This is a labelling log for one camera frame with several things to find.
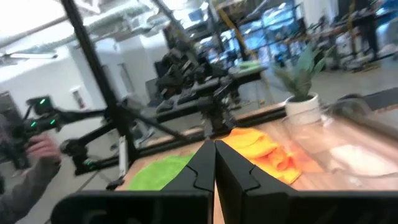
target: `black metal frame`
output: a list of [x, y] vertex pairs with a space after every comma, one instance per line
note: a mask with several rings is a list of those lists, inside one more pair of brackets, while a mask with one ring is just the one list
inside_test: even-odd
[[[172, 131], [164, 126], [159, 125], [158, 123], [150, 120], [149, 118], [145, 118], [140, 114], [127, 110], [125, 107], [119, 104], [109, 85], [108, 80], [106, 79], [106, 75], [101, 67], [100, 61], [98, 60], [93, 44], [91, 43], [91, 40], [85, 30], [85, 27], [83, 26], [80, 13], [78, 12], [75, 3], [69, 0], [62, 0], [62, 4], [65, 8], [67, 16], [70, 19], [72, 26], [75, 28], [76, 37], [79, 40], [79, 43], [89, 63], [91, 71], [93, 72], [95, 80], [105, 99], [105, 102], [108, 106], [107, 113], [112, 121], [105, 127], [94, 130], [93, 132], [80, 138], [83, 142], [82, 144], [78, 144], [79, 146], [84, 145], [86, 142], [90, 141], [90, 139], [93, 140], [97, 138], [100, 134], [103, 134], [104, 132], [109, 131], [110, 128], [114, 127], [118, 130], [120, 136], [126, 137], [129, 165], [131, 166], [131, 164], [136, 159], [150, 156], [158, 152], [167, 151], [175, 147], [191, 144], [193, 142], [202, 141], [205, 139], [206, 136], [204, 131], [199, 131], [197, 133], [184, 136], [180, 133], [176, 133], [175, 131]], [[280, 108], [265, 111], [250, 118], [240, 119], [238, 120], [238, 123], [239, 126], [248, 127], [280, 119], [283, 118], [284, 116], [285, 116], [285, 109], [283, 106], [281, 106]], [[130, 121], [132, 119], [140, 119], [143, 122], [154, 126], [155, 128], [158, 128], [162, 131], [165, 131], [166, 133], [169, 133], [172, 136], [175, 136], [175, 138], [169, 141], [162, 141], [161, 143], [154, 144], [149, 147], [145, 147], [143, 149], [136, 149], [134, 147], [134, 138], [129, 131], [129, 124], [131, 123]], [[217, 137], [220, 135], [228, 134], [228, 132], [229, 132], [228, 129], [218, 130], [217, 133], [211, 137]], [[77, 167], [75, 174], [81, 175], [87, 172], [93, 172], [95, 170], [101, 170], [108, 167], [117, 166], [118, 163], [119, 163], [119, 158], [117, 156], [114, 156], [97, 162], [90, 163], [90, 165], [81, 164], [82, 166]]]

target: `gray sleeve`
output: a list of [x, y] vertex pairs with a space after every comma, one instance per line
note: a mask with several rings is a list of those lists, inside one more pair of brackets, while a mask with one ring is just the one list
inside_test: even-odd
[[59, 162], [54, 162], [51, 158], [42, 158], [26, 174], [22, 183], [0, 196], [0, 223], [11, 224], [24, 218], [40, 200], [59, 168]]

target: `ceiling duct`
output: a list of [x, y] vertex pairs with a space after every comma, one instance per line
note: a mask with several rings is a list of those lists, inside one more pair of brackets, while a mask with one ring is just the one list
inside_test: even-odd
[[105, 35], [95, 37], [91, 41], [98, 42], [103, 39], [113, 38], [119, 42], [137, 35], [144, 35], [146, 37], [150, 37], [152, 35], [158, 34], [160, 30], [166, 28], [169, 24], [170, 20], [167, 16], [163, 14], [158, 14], [150, 16], [145, 24], [139, 24], [139, 26], [134, 28], [124, 27], [123, 29], [116, 29]]
[[[88, 25], [85, 25], [87, 33], [92, 33], [95, 30], [98, 30], [102, 27], [110, 26], [117, 22], [121, 22], [126, 20], [126, 18], [134, 18], [145, 12], [149, 12], [150, 8], [145, 4], [125, 4], [123, 6], [119, 6], [115, 9], [111, 9], [103, 14], [96, 16], [95, 19], [90, 22]], [[57, 47], [61, 47], [65, 44], [68, 44], [76, 39], [75, 33], [68, 35], [60, 40], [44, 43], [40, 45], [33, 45], [26, 49], [18, 50], [14, 53], [26, 53], [26, 54], [34, 54], [40, 52], [48, 52]]]

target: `potted plant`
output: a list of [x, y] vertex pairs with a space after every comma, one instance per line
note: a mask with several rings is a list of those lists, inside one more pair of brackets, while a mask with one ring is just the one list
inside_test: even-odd
[[285, 102], [286, 114], [290, 117], [291, 123], [308, 124], [320, 120], [318, 94], [310, 92], [311, 79], [322, 71], [327, 56], [333, 50], [334, 47], [327, 50], [324, 57], [315, 64], [314, 58], [320, 53], [320, 50], [312, 51], [312, 45], [308, 44], [291, 71], [274, 67], [275, 75], [280, 78], [286, 90], [292, 94]]

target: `wooden table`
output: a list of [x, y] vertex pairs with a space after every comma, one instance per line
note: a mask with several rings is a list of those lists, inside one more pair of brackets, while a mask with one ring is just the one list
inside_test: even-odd
[[[274, 105], [253, 111], [239, 118], [252, 116], [264, 110], [271, 110], [280, 106]], [[366, 146], [369, 149], [378, 149], [383, 156], [398, 162], [398, 143], [384, 136], [376, 134], [370, 130], [357, 126], [349, 121], [334, 119], [333, 125], [325, 128], [325, 124], [314, 124], [311, 128], [301, 128], [301, 130], [287, 130], [282, 120], [264, 123], [254, 127], [267, 133], [273, 140], [283, 144], [286, 151], [295, 154], [298, 164], [305, 164], [302, 167], [303, 174], [291, 185], [296, 190], [395, 190], [398, 189], [398, 177], [386, 177], [383, 179], [364, 178], [351, 175], [346, 172], [335, 171], [330, 167], [331, 159], [327, 152], [332, 147], [352, 144]], [[191, 129], [185, 134], [200, 131]], [[293, 141], [291, 134], [299, 133]], [[159, 143], [170, 139], [164, 137], [152, 141], [150, 144]], [[131, 166], [125, 176], [124, 185], [117, 190], [126, 190], [130, 180], [143, 167], [148, 164], [163, 159], [169, 155], [186, 155], [196, 152], [203, 142], [197, 142], [188, 146], [176, 148], [167, 152], [162, 152], [153, 156], [137, 160]], [[224, 223], [218, 192], [215, 190], [214, 223]]]

